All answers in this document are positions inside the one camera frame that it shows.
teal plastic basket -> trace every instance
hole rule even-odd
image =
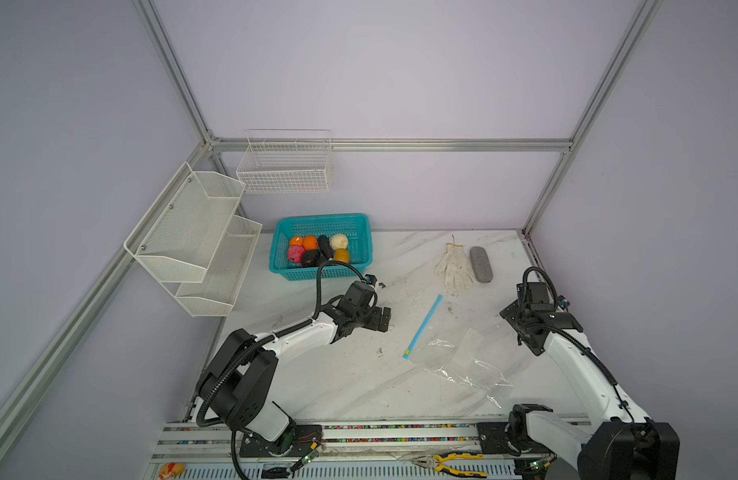
[[[372,261],[371,227],[369,219],[363,214],[293,216],[278,222],[273,234],[270,269],[287,280],[310,280],[316,278],[316,267],[303,268],[286,258],[289,239],[293,236],[347,235],[347,252],[351,255],[351,265],[364,273]],[[325,266],[321,278],[354,276],[352,270],[344,266]]]

orange ball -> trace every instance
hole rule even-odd
[[[306,250],[316,250],[318,248],[318,239],[315,236],[307,236],[303,241],[302,245]]]

white mesh shelf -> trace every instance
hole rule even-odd
[[[159,282],[203,281],[243,190],[234,178],[191,170],[130,253]]]
[[[124,243],[191,316],[226,316],[239,296],[262,230],[235,215],[243,190],[241,181],[183,164],[151,207],[162,209],[153,226],[145,233],[146,214]]]
[[[329,191],[333,160],[328,130],[247,130],[247,140],[236,171],[246,193]]]
[[[175,298],[193,316],[226,316],[233,310],[262,225],[232,216],[201,283],[182,283]]]

pliers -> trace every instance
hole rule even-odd
[[[452,475],[453,477],[460,477],[460,478],[486,478],[487,474],[484,472],[462,472],[460,470],[456,470],[455,468],[451,468],[448,466],[443,465],[444,462],[449,462],[450,460],[483,460],[483,455],[473,455],[467,452],[452,452],[447,456],[440,456],[440,455],[433,455],[433,456],[424,456],[415,458],[412,460],[412,463],[416,466],[421,466],[422,468],[432,468],[436,472],[443,472],[448,473],[449,475]]]

black mounting plate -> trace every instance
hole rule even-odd
[[[271,453],[265,449],[269,443],[262,437],[254,435],[252,437],[249,434],[244,434],[241,437],[242,432],[239,432],[237,438],[240,438],[236,442],[236,445],[240,447],[239,458],[259,458],[259,457],[274,457]],[[286,457],[300,458],[305,456],[311,451],[312,440],[321,441],[322,430],[320,425],[297,425],[295,426],[295,442],[291,444],[291,448],[286,453]],[[303,441],[297,443],[298,438],[306,438],[309,441]]]
[[[476,424],[478,428],[478,438],[481,443],[481,453],[486,455],[512,455],[518,457],[519,454],[508,444],[508,436],[505,429],[508,422],[480,422]],[[541,443],[529,440],[525,442],[522,449],[529,451],[524,453],[550,453],[547,447]]]
[[[521,341],[527,344],[529,350],[532,351],[536,356],[540,356],[545,352],[545,339],[547,338],[549,331],[547,330],[528,330],[528,335],[522,335],[523,325],[527,323],[546,323],[547,325],[553,325],[559,329],[565,330],[577,330],[582,332],[582,325],[577,322],[569,312],[532,312],[532,316],[528,318],[522,318],[521,321],[516,320],[518,316],[518,301],[515,300],[510,305],[506,306],[499,316],[507,320],[513,329],[518,332]]]
[[[364,325],[365,329],[374,330],[375,332],[386,332],[391,324],[391,309],[388,307],[380,308],[375,306],[371,312],[371,318]]]

